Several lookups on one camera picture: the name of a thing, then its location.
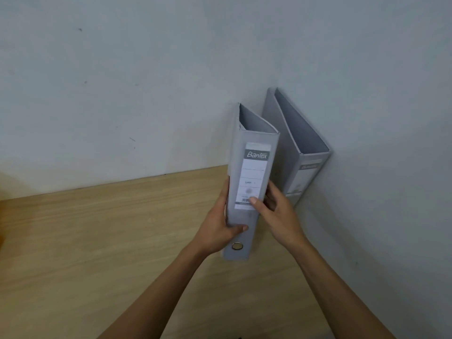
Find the grey lever arch binder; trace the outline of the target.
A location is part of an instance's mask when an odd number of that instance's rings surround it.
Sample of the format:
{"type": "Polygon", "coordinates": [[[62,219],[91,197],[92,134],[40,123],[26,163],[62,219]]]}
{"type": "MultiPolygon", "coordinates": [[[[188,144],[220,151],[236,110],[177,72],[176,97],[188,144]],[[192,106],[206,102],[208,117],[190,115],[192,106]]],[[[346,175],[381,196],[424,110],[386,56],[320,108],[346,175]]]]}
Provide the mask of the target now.
{"type": "Polygon", "coordinates": [[[259,213],[249,198],[263,200],[280,132],[267,120],[239,103],[232,135],[226,220],[229,227],[246,225],[222,250],[225,260],[247,260],[251,253],[259,213]]]}
{"type": "Polygon", "coordinates": [[[270,180],[295,206],[332,151],[280,88],[267,90],[262,117],[280,132],[270,180]]]}

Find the person's left hand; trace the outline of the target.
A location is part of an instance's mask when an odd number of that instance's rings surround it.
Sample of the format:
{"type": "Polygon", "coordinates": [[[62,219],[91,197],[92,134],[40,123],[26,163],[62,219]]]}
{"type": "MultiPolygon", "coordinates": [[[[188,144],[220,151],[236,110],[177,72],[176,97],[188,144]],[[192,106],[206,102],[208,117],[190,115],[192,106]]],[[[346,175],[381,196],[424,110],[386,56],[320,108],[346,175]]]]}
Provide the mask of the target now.
{"type": "Polygon", "coordinates": [[[208,211],[191,242],[196,251],[204,257],[221,251],[236,237],[229,236],[226,229],[228,226],[226,211],[229,185],[230,177],[227,176],[215,204],[208,211]]]}

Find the person's right forearm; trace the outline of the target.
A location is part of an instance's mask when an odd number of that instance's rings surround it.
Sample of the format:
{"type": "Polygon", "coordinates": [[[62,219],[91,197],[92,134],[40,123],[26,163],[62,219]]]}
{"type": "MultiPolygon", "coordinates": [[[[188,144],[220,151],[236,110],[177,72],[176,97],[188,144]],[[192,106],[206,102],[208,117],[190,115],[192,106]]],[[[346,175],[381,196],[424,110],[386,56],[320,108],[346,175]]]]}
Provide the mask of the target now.
{"type": "Polygon", "coordinates": [[[285,247],[302,270],[335,339],[396,339],[307,239],[285,247]]]}

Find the person's right hand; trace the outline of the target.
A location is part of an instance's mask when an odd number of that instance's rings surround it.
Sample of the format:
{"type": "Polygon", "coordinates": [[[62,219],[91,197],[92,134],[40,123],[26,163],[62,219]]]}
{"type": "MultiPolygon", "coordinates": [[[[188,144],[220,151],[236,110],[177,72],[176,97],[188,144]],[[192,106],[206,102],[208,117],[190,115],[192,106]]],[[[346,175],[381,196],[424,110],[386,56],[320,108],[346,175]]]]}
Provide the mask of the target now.
{"type": "Polygon", "coordinates": [[[270,209],[270,219],[264,219],[274,238],[292,255],[308,243],[293,205],[272,182],[268,181],[263,202],[270,209]]]}

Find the person's left forearm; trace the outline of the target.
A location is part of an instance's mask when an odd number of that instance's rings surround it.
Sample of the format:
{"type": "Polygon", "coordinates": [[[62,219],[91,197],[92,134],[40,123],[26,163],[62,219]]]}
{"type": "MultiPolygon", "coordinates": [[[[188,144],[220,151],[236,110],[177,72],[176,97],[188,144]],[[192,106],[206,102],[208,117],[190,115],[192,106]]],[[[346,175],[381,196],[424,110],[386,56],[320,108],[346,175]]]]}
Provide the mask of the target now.
{"type": "Polygon", "coordinates": [[[97,339],[160,339],[187,285],[212,253],[192,240],[97,339]]]}

